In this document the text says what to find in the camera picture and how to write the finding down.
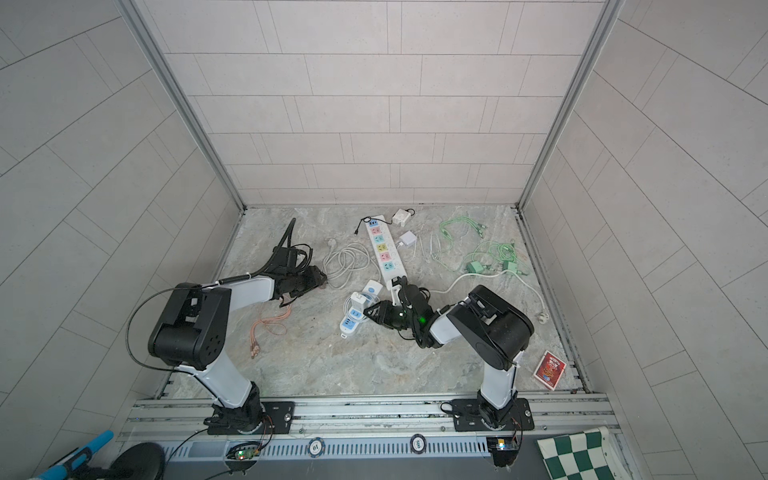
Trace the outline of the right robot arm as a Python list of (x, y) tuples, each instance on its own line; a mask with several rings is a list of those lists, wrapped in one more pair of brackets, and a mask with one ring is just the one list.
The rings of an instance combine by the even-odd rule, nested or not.
[(426, 289), (396, 279), (397, 304), (379, 301), (364, 309), (369, 320), (397, 332), (409, 331), (423, 349), (438, 349), (464, 339), (484, 362), (483, 380), (475, 400), (455, 399), (441, 405), (458, 431), (532, 431), (529, 403), (515, 386), (519, 358), (535, 328), (515, 306), (484, 285), (466, 298), (435, 310)]

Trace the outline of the small blue-socket power strip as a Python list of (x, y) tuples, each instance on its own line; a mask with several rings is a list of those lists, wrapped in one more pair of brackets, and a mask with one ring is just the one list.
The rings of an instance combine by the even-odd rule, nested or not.
[(339, 325), (342, 338), (354, 335), (360, 326), (369, 320), (364, 310), (379, 301), (382, 289), (381, 283), (370, 280), (362, 290), (350, 294), (343, 305), (344, 317)]

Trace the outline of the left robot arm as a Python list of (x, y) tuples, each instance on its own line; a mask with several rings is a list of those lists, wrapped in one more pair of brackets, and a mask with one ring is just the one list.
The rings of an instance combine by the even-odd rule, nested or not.
[(213, 413), (203, 421), (210, 435), (273, 433), (277, 430), (257, 384), (246, 379), (225, 352), (229, 315), (257, 303), (290, 306), (323, 286), (327, 276), (312, 264), (307, 244), (277, 246), (255, 272), (208, 285), (180, 283), (149, 336), (149, 354), (162, 371), (187, 374), (211, 394)]

